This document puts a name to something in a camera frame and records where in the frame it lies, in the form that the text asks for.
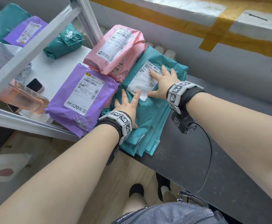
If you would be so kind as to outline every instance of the person's left hand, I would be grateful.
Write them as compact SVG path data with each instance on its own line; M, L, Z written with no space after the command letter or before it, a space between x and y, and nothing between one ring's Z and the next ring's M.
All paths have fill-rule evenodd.
M117 99L115 99L115 111L122 111L127 113L131 119L132 119L132 127L133 128L138 128L137 124L135 123L135 118L136 118L136 108L138 105L138 100L140 97L140 90L137 90L137 92L135 93L133 99L131 100L131 103L129 103L129 99L128 96L125 92L124 89L121 90L121 102L122 104L119 103L119 101Z

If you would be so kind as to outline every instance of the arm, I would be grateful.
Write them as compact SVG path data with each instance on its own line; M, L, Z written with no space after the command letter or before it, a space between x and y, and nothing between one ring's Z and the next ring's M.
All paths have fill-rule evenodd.
M133 124L139 95L129 104L123 91L123 104L115 102L115 110L128 113ZM94 128L0 206L0 223L77 223L118 141L113 126Z
M179 80L174 71L151 73L159 90L149 96L166 98ZM186 105L195 121L272 198L272 116L247 109L207 93L196 94Z

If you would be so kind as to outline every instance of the shoe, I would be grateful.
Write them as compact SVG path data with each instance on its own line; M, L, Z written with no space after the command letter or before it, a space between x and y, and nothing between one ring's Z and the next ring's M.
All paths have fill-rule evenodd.
M139 183L132 185L132 187L130 188L129 198L134 193L139 193L143 197L144 196L144 188L143 188L143 186L141 184L139 184Z
M162 186L167 186L169 188L169 191L170 191L170 180L163 177L162 175L160 175L157 172L156 172L156 180L158 181L158 197L163 202L163 195L162 195L162 192L161 192L161 187Z

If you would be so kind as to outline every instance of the gray table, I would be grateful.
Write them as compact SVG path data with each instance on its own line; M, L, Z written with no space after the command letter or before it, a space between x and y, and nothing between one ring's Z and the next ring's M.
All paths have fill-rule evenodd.
M216 97L272 116L272 104L225 90L204 80L187 80L203 86ZM198 196L238 221L272 223L272 199L212 139L213 158L209 175ZM135 156L136 160L192 193L201 187L210 159L209 142L198 127L184 135L169 115L160 144L153 156Z

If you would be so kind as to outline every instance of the wooden floor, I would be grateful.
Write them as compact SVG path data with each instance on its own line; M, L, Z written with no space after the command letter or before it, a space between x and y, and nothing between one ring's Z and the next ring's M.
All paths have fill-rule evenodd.
M12 135L0 149L0 154L29 153L33 157L29 165L15 179L8 184L0 184L0 203L72 144L64 140L23 132L16 132ZM156 173L119 152L111 165L105 167L78 223L111 223L117 219L128 199L130 187L135 183L143 185L144 198L149 206L162 203L157 195ZM171 183L171 191L177 196L180 187Z

